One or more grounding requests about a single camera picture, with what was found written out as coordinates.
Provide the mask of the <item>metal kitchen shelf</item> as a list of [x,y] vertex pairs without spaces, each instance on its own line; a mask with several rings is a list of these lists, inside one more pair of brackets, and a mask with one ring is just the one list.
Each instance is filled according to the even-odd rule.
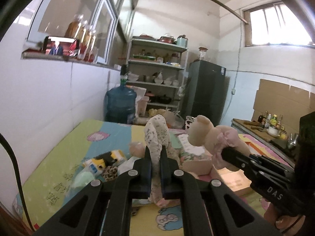
[[176,40],[170,35],[158,39],[148,35],[131,38],[126,56],[130,70],[127,84],[145,92],[138,104],[140,117],[149,117],[149,109],[179,112],[188,47],[176,45]]

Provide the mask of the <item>colourful cartoon mat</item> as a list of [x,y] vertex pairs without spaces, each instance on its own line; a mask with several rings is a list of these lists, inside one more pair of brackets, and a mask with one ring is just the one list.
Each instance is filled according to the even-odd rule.
[[[22,224],[38,229],[78,193],[73,188],[83,163],[113,150],[130,156],[132,142],[144,143],[144,127],[85,120],[43,159],[24,183],[23,195],[12,206]],[[160,208],[148,200],[134,199],[138,211],[131,218],[131,235],[183,235],[181,209],[172,204]]]

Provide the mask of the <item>dark refrigerator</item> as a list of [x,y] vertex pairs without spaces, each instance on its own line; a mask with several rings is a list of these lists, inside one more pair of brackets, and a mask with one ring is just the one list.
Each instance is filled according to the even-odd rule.
[[214,126],[219,125],[225,102],[226,68],[204,60],[189,67],[181,116],[203,115]]

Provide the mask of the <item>kitchen counter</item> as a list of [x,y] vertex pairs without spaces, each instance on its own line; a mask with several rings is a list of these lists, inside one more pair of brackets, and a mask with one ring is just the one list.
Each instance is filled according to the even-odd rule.
[[233,118],[231,121],[231,126],[236,128],[239,133],[244,133],[251,135],[256,140],[269,147],[272,151],[274,151],[277,155],[279,155],[283,160],[289,163],[292,167],[295,166],[298,156],[299,156],[299,145],[295,147],[293,150],[289,150],[286,148],[286,140],[283,140],[280,137],[273,137],[267,133],[265,129],[260,127],[260,130],[254,129],[254,125],[248,125],[244,122],[248,122],[243,119],[235,119]]

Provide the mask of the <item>glass jar on fridge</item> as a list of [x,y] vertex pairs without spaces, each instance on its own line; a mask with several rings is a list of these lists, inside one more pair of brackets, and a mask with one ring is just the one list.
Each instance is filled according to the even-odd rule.
[[206,47],[199,47],[199,60],[205,60],[208,49]]

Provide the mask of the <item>plastic bag with food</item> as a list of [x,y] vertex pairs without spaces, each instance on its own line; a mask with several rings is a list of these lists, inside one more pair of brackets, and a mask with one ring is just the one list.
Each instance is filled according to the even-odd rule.
[[148,114],[149,117],[162,115],[165,118],[166,124],[169,128],[183,129],[185,125],[185,120],[176,111],[172,112],[166,109],[149,109]]

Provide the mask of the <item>floral tissue pack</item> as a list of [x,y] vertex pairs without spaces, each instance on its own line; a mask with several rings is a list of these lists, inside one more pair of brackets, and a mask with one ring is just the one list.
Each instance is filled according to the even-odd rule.
[[171,144],[179,153],[182,169],[197,176],[208,175],[212,169],[212,155],[204,147],[195,147],[188,142],[187,134],[170,133]]

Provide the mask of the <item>amber jar on sill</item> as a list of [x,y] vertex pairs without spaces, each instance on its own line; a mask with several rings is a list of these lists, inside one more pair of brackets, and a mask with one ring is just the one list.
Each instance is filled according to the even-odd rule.
[[68,25],[64,37],[77,38],[80,28],[82,27],[83,14],[76,14],[72,22]]

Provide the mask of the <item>blue water jug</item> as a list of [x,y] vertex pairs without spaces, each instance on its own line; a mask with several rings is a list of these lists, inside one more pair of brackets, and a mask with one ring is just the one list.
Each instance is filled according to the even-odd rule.
[[104,98],[104,119],[106,122],[132,124],[136,114],[137,93],[127,87],[128,65],[120,72],[120,85],[107,91]]

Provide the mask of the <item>leopard print scrunchie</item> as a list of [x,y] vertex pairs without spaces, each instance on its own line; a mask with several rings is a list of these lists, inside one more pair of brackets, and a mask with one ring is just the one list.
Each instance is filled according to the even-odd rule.
[[118,177],[118,168],[116,166],[107,166],[101,176],[105,182],[113,181]]

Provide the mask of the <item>beige bear pink dress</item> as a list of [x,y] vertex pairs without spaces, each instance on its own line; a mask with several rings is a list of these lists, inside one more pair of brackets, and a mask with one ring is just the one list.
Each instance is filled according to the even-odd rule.
[[240,139],[235,128],[218,125],[214,126],[210,119],[198,115],[187,130],[188,142],[196,147],[204,147],[212,155],[212,163],[216,169],[227,168],[238,171],[234,165],[223,160],[221,152],[226,147],[232,147],[245,156],[251,154],[248,145]]

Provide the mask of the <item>yellow black plush toy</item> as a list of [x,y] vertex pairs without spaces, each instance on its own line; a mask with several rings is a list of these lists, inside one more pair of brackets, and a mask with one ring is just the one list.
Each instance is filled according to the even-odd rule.
[[113,150],[84,161],[82,166],[98,176],[107,166],[119,166],[126,160],[127,157],[121,150]]

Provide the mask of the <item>white floral scrunchie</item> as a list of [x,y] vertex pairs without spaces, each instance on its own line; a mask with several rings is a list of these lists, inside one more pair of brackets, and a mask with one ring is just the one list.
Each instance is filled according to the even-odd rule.
[[162,197],[161,180],[160,180],[160,155],[162,147],[166,147],[167,156],[173,155],[170,134],[164,116],[158,114],[152,117],[146,124],[145,143],[149,149],[152,161],[152,184],[151,195],[149,200],[155,203],[159,208],[168,206],[170,201]]

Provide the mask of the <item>phone on window sill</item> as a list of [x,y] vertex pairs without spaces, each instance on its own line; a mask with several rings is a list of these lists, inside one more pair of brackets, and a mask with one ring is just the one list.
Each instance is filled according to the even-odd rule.
[[46,36],[42,53],[57,56],[77,56],[80,41],[76,38]]

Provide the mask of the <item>small white tissue pack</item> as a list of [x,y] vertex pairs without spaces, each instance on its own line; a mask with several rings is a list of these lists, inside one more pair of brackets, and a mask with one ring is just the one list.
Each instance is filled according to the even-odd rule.
[[118,166],[118,175],[125,173],[126,171],[132,170],[134,166],[134,162],[138,160],[138,157],[132,156],[128,160],[124,161],[122,164]]

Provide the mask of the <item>teal pot on shelf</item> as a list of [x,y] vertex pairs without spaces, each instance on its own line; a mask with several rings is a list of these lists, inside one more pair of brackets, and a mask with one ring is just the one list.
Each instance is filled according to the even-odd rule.
[[176,40],[176,45],[183,47],[183,48],[187,48],[188,46],[188,39],[186,37],[186,35],[180,35],[177,37]]

